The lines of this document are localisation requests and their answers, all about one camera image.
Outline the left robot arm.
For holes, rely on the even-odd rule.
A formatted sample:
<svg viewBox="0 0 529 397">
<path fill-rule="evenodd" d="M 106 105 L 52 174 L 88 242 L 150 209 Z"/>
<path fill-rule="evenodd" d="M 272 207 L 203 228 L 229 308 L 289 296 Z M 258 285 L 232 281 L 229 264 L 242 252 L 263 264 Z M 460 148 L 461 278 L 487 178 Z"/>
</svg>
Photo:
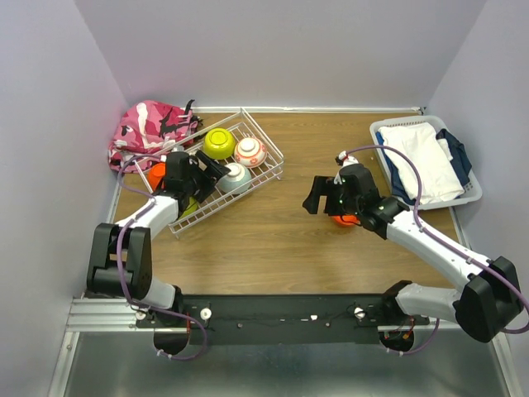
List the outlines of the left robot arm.
<svg viewBox="0 0 529 397">
<path fill-rule="evenodd" d="M 124 297 L 134 305 L 155 310 L 166 327 L 183 317 L 181 289 L 153 276 L 152 240 L 178 220 L 192 200 L 202 203 L 230 169 L 202 151 L 173 151 L 157 158 L 164 164 L 161 180 L 146 203 L 117 223 L 101 223 L 93 234 L 87 289 L 95 294 Z"/>
</svg>

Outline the light blue ribbed bowl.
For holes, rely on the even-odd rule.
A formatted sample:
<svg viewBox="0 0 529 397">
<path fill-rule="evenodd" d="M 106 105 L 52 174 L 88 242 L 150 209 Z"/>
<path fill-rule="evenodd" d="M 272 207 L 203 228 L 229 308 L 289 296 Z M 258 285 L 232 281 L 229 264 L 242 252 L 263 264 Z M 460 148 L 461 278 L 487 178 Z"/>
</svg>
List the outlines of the light blue ribbed bowl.
<svg viewBox="0 0 529 397">
<path fill-rule="evenodd" d="M 217 183 L 224 194 L 243 194 L 250 188 L 251 174 L 247 167 L 236 162 L 226 165 L 229 172 Z"/>
</svg>

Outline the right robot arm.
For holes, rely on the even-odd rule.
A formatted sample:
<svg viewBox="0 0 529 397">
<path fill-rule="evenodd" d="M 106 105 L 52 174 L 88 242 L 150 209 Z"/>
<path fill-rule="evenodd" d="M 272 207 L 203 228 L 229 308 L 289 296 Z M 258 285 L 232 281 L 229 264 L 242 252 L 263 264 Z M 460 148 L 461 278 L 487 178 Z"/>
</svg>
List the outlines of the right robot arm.
<svg viewBox="0 0 529 397">
<path fill-rule="evenodd" d="M 451 282 L 449 289 L 408 281 L 394 285 L 379 306 L 386 322 L 397 324 L 412 315 L 438 318 L 490 342 L 522 312 L 511 261 L 502 256 L 491 261 L 429 227 L 405 203 L 381 196 L 362 164 L 343 165 L 335 176 L 315 176 L 303 207 L 315 214 L 321 198 L 325 214 L 355 216 L 364 229 L 408 249 Z"/>
</svg>

